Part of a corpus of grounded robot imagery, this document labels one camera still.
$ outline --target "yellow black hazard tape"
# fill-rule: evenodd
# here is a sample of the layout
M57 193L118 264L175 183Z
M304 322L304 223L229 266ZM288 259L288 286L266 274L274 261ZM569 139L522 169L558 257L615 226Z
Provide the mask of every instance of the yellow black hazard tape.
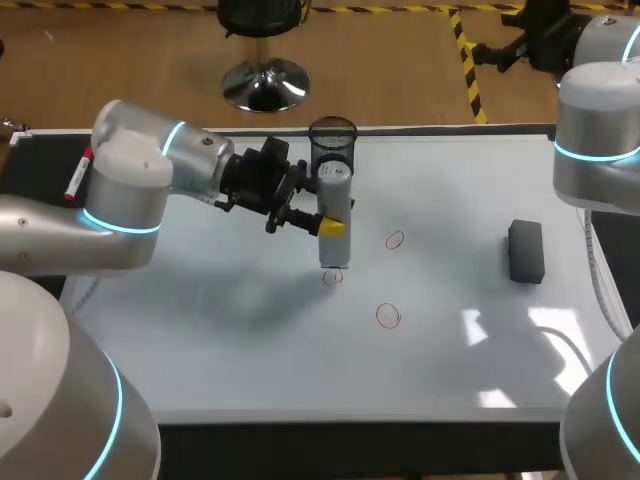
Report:
M624 10L621 4L572 4L573 8L583 10ZM164 3L103 3L103 2L0 2L0 8L60 8L60 9L111 9L111 10L147 10L177 12L215 12L211 5L172 5ZM398 7L312 7L315 13L398 13L398 12L442 12L457 10L514 12L522 9L522 4L495 3L491 5L409 5Z
M478 81L476 80L475 64L473 63L473 55L471 49L467 44L467 39L462 30L462 19L460 17L459 10L450 10L449 18L451 21L451 27L453 33L456 36L456 44L458 50L460 50L460 57L462 58L462 66L464 69L464 78L467 82L467 94L469 96L469 103L473 116L476 119L476 123L487 123L487 115L482 108L482 102L480 102L480 92L478 91Z

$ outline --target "red drawn circle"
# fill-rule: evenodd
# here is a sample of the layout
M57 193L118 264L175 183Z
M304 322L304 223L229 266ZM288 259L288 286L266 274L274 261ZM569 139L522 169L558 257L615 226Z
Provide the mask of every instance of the red drawn circle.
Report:
M401 236L400 241L395 245L389 246L389 240L391 240L393 237L395 237L398 234ZM398 230L397 232L393 232L391 235L389 235L389 238L387 238L387 241L385 242L384 245L387 247L387 250L395 250L400 245L402 245L402 242L404 242L404 232L402 230Z
M385 305L389 305L391 308L393 308L396 311L396 323L394 323L392 326L385 325L384 323L382 323L382 320L380 320L380 309L382 307L384 307ZM378 323L380 324L381 327L384 327L387 330L393 330L398 325L400 325L400 320L402 320L402 315L400 315L400 312L395 307L395 305L393 305L391 303L383 303L380 306L378 306L378 309L376 310L376 320L378 321Z
M334 272L334 278L331 280L331 277L327 278L327 273ZM342 270L339 268L330 268L329 270L325 270L324 275L322 275L322 281L325 285L338 285L342 283L344 280L344 275L342 274Z

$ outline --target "blue light ring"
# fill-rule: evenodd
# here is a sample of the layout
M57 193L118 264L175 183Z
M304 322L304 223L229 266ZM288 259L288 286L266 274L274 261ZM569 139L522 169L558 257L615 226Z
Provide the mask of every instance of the blue light ring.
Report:
M611 355L611 359L609 360L609 366L607 367L607 380L606 380L607 404L609 405L609 411L611 412L611 418L613 419L613 424L618 430L618 434L620 435L620 438L622 439L623 443L627 447L627 450L629 450L629 453L631 453L631 455L633 455L633 457L636 459L636 462L640 463L640 452L631 441L631 438L627 434L627 431L624 429L624 426L620 421L620 417L618 416L616 406L613 403L613 389L611 387L611 383L612 383L611 372L613 370L613 361L617 353L618 353L618 350L616 350L613 353L613 355Z
M629 54L631 53L631 47L633 47L633 44L636 42L636 39L638 38L638 35L640 35L640 25L638 25L636 27L636 29L634 30L633 34L629 38L629 41L627 42L627 46L625 47L624 53L622 54L622 61L623 62L628 62L629 61Z
M107 439L107 443L105 443L104 448L102 449L102 453L96 460L96 463L93 464L89 473L87 473L83 480L92 480L97 475L98 471L104 464L109 452L113 448L113 444L116 440L116 436L118 434L118 430L120 429L120 422L122 421L122 380L120 380L120 374L118 373L118 369L116 368L113 361L109 358L109 356L105 353L104 355L107 360L109 360L109 364L113 369L113 374L116 378L116 385L118 387L118 406L116 408L116 416L113 421L113 427L111 427L111 433L109 434L109 438Z
M554 142L554 145L556 147L556 150L558 152L560 152L561 154L569 157L569 158L574 158L576 160L583 160L586 162L617 162L619 160L625 160L627 158L633 157L634 155L637 155L640 152L640 146L638 148L636 148L635 150L631 151L631 152L627 152L627 153L622 153L620 155L582 155L580 153L573 153L570 152L568 150L565 150L564 148L562 148L560 145L558 145L557 142Z
M151 228L128 228L128 227L120 227L118 225L113 225L111 223L107 223L107 222L103 222L102 220L98 220L96 217L94 217L93 215L91 215L87 209L83 209L82 213L84 214L85 217L87 217L87 219L89 221L91 221L92 223L95 223L96 225L98 225L99 227L102 228L106 228L107 230L112 230L114 232L120 232L120 233L132 233L135 235L144 235L147 233L154 233L157 232L158 230L160 230L160 225L156 226L156 227L151 227Z
M173 142L173 139L176 137L180 129L185 125L186 125L186 122L178 122L175 124L175 126L173 127L173 130L171 130L171 133L169 133L167 140L164 142L164 146L162 147L162 156L164 157L167 156L167 153L169 152L169 147L171 147L171 143Z

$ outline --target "red circle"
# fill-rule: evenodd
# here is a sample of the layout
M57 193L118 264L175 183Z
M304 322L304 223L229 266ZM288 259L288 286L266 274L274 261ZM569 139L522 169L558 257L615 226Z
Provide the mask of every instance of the red circle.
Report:
M402 238L400 239L400 242L399 242L396 246L394 246L394 247L390 247L390 246L389 246L389 240L391 240L391 238L392 238L394 235L397 235L398 233L399 233L400 235L402 235ZM404 232L403 232L402 230L398 230L397 232L393 232L391 235L389 235L389 238L387 238L387 241L385 242L385 244L384 244L384 245L387 247L387 250L395 250L395 249L396 249L396 248L398 248L400 245L402 245L402 242L404 242Z
M335 272L338 271L338 273L340 274L340 278L338 278L338 274L336 274L334 281L331 282L327 282L327 273L329 272ZM339 283L342 283L342 280L344 280L344 275L342 274L342 270L340 270L339 268L330 268L329 270L325 270L324 275L322 275L322 281L324 282L325 285L337 285Z
M380 309L382 307L384 307L385 305L389 305L391 308L393 308L396 311L397 319L396 319L396 323L394 323L392 327L387 327L384 323L382 323L380 321L380 316L379 316L380 315ZM378 309L376 310L376 320L378 321L378 323L380 324L381 327L384 327L387 330L393 330L398 325L400 325L400 320L402 320L402 315L400 315L400 312L398 311L398 309L396 308L395 305L393 305L391 303L383 303L383 304L379 305Z

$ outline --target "black eraser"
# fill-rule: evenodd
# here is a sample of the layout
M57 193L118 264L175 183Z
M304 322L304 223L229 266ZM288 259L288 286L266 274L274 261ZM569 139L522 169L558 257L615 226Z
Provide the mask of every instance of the black eraser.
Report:
M509 276L519 283L542 283L544 250L542 225L514 220L509 227Z

